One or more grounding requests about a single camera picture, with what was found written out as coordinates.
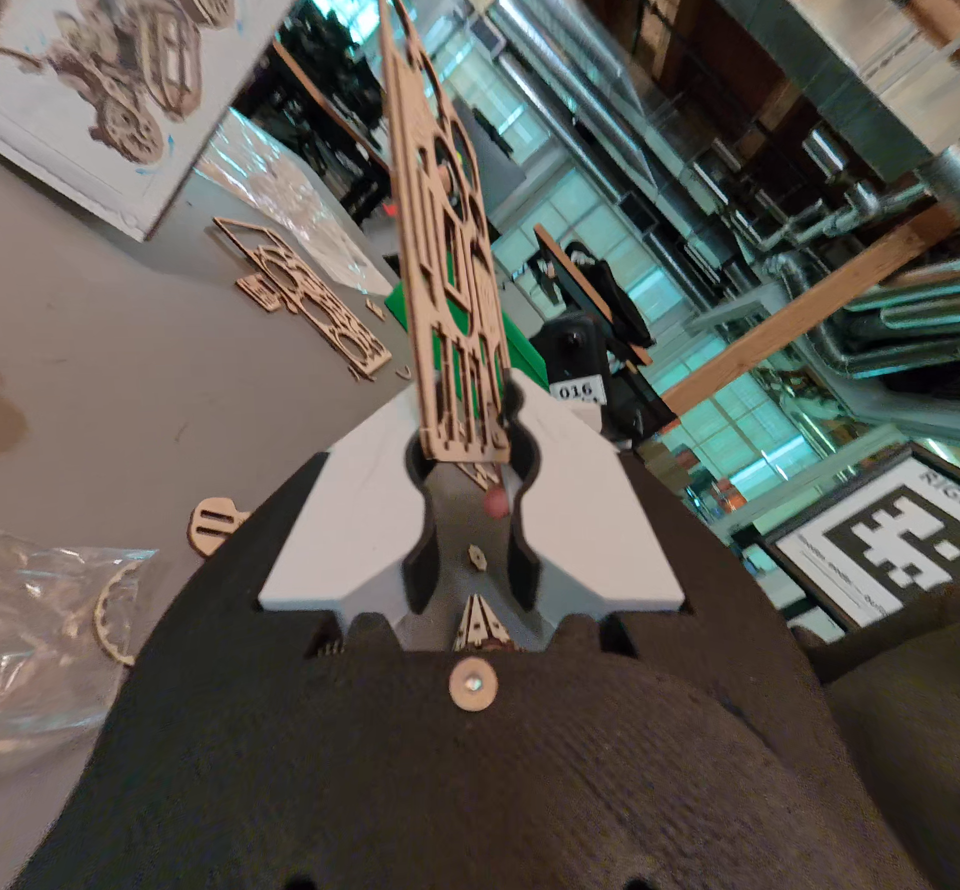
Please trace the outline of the green plastic bin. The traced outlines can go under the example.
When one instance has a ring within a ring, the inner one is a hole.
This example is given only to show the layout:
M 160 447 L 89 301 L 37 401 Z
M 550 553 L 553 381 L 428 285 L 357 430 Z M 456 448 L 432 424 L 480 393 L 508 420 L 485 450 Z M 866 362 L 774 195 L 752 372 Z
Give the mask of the green plastic bin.
M 400 260 L 400 244 L 398 239 L 398 232 L 396 228 L 387 227 L 379 231 L 370 232 L 366 235 L 368 237 L 369 243 L 372 246 L 372 251 L 369 252 L 370 258 L 376 258 L 374 263 L 379 267 L 382 263 L 383 267 L 389 268 L 392 276 L 388 278 L 391 286 L 396 286 L 399 284 L 400 290 L 392 289 L 390 294 L 384 299 L 382 305 L 378 305 L 383 308 L 385 311 L 389 311 L 392 316 L 400 322 L 404 330 L 407 330 L 407 314 L 406 314 L 406 296 L 405 290 L 402 284 L 402 266 Z M 494 276 L 497 278 L 498 294 L 499 290 L 506 287 L 506 284 L 500 280 L 503 277 L 501 268 L 496 260 L 494 260 Z M 448 301 L 448 309 L 452 314 L 452 317 L 457 324 L 460 332 L 466 333 L 465 328 L 469 324 L 469 316 L 459 308 L 459 306 Z M 510 359 L 510 367 L 512 369 L 522 370 L 524 374 L 530 379 L 533 380 L 544 391 L 548 391 L 549 382 L 547 380 L 547 371 L 546 363 L 539 353 L 539 351 L 531 344 L 526 336 L 522 333 L 522 330 L 517 327 L 517 325 L 511 320 L 509 314 L 506 312 L 505 308 L 502 308 L 502 318 L 503 326 L 505 330 L 505 338 L 507 341 L 507 349 Z M 440 351 L 438 346 L 434 347 L 434 363 L 439 367 L 440 361 Z M 413 381 L 413 371 L 410 367 L 404 365 L 400 367 L 397 364 L 394 369 L 394 374 L 402 380 L 407 382 Z

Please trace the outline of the grey desk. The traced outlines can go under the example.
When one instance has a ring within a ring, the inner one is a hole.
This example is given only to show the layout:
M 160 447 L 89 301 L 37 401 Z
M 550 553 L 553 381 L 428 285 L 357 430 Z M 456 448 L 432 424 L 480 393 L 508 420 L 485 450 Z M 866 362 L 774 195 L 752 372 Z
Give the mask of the grey desk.
M 408 384 L 406 333 L 337 295 L 385 344 L 371 382 L 303 318 L 270 314 L 215 216 L 259 223 L 192 174 L 152 239 L 122 236 L 2 163 L 2 530 L 52 547 L 154 549 L 134 648 L 192 675 L 237 659 L 262 617 L 266 556 L 309 488 L 297 472 Z M 250 516 L 209 558 L 194 507 Z

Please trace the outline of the rounded two-slot wooden piece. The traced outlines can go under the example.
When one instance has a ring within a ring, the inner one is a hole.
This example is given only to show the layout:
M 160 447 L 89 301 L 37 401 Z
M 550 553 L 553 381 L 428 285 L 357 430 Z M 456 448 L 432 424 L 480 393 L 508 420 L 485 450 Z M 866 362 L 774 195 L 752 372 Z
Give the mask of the rounded two-slot wooden piece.
M 191 512 L 187 526 L 188 543 L 201 557 L 209 558 L 250 515 L 249 511 L 238 509 L 230 498 L 203 499 Z

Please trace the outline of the wooden puzzle sheet with arcs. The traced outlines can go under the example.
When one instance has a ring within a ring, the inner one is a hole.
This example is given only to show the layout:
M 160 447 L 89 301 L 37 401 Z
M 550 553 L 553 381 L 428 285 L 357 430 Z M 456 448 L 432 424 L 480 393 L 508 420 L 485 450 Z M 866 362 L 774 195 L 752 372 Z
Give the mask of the wooden puzzle sheet with arcs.
M 371 333 L 310 265 L 274 230 L 222 216 L 216 229 L 277 288 L 283 306 L 303 318 L 336 351 L 357 380 L 372 380 L 392 359 Z

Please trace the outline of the background wooden desk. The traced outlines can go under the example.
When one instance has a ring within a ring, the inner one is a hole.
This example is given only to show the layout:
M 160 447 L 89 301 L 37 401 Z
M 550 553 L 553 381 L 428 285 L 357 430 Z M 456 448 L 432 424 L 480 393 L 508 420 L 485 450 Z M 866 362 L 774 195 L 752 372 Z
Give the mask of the background wooden desk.
M 541 288 L 563 302 L 566 315 L 585 321 L 594 330 L 606 354 L 615 361 L 640 369 L 651 366 L 653 347 L 644 350 L 615 339 L 609 308 L 570 260 L 567 249 L 561 248 L 542 225 L 534 226 L 534 237 L 537 244 L 535 260 L 540 273 L 537 280 Z

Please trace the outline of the small gridded wooden piece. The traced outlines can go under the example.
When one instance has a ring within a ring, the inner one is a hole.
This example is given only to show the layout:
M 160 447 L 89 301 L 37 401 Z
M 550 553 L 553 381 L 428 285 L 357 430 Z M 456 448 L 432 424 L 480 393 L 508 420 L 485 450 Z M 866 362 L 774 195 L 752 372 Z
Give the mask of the small gridded wooden piece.
M 266 312 L 277 312 L 283 306 L 282 295 L 262 274 L 248 274 L 237 279 L 234 285 Z

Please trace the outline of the framed tag card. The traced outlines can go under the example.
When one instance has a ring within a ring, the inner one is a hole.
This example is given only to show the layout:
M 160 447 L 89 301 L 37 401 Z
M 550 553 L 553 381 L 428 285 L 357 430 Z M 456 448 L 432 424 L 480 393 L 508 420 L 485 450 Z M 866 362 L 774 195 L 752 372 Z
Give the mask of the framed tag card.
M 904 444 L 760 545 L 835 623 L 863 629 L 958 584 L 958 466 Z

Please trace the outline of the printed model kit box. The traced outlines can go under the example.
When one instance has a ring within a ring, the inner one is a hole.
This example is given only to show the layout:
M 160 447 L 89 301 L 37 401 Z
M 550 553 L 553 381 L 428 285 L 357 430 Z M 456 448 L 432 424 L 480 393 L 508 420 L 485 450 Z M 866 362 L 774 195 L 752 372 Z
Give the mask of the printed model kit box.
M 146 238 L 294 1 L 1 0 L 2 156 Z

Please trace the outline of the assembled wooden model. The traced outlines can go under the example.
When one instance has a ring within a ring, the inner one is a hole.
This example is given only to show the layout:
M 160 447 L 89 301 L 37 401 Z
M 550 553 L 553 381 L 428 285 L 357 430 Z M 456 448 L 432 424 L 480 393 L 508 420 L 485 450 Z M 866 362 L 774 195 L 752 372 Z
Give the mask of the assembled wooden model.
M 463 608 L 452 651 L 474 653 L 520 650 L 486 599 L 479 593 L 471 595 Z

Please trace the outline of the rectangular metal duct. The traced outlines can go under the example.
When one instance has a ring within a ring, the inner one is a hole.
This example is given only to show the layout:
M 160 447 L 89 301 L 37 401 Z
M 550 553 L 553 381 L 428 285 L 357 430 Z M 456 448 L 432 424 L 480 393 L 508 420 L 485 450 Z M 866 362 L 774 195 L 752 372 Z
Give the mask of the rectangular metal duct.
M 958 201 L 958 0 L 717 0 L 885 182 Z

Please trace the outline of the round spiral metal duct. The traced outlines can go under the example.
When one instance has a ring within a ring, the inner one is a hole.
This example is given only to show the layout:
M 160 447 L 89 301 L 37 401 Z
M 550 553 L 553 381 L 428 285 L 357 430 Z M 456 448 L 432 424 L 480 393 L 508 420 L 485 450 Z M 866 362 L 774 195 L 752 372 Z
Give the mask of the round spiral metal duct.
M 531 64 L 554 78 L 574 100 L 575 114 L 592 131 L 608 140 L 634 174 L 653 192 L 659 191 L 660 178 L 654 175 L 647 152 L 629 124 L 601 97 L 588 76 L 545 28 L 530 15 L 519 0 L 465 0 L 481 17 L 488 17 Z

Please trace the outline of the clear plastic bag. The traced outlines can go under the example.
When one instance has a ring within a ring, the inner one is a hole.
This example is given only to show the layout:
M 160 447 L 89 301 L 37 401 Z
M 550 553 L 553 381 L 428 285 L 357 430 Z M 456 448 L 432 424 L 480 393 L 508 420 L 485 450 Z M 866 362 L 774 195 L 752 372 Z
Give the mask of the clear plastic bag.
M 2 776 L 101 728 L 135 661 L 140 584 L 158 556 L 2 532 Z

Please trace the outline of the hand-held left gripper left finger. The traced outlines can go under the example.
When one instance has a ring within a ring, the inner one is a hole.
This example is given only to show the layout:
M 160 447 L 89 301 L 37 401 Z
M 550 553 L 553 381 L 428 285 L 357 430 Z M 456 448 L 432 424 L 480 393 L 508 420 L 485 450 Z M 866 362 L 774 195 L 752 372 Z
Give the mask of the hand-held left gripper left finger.
M 417 393 L 407 387 L 330 448 L 259 593 L 264 611 L 425 611 L 440 556 Z

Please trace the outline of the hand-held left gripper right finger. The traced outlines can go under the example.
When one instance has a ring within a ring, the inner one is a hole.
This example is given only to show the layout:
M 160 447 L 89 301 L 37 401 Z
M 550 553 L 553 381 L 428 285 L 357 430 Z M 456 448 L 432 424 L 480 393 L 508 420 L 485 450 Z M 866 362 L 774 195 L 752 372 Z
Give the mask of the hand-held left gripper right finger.
M 614 446 L 521 371 L 505 392 L 507 578 L 525 612 L 677 612 L 686 596 Z

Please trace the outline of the long slotted wooden puzzle sheet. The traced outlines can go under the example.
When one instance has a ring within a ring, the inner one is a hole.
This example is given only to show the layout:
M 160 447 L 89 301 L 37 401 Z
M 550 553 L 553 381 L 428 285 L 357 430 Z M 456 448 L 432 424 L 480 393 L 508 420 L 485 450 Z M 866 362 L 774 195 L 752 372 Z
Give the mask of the long slotted wooden puzzle sheet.
M 511 369 L 474 147 L 403 0 L 378 0 L 407 331 L 424 454 L 509 462 Z

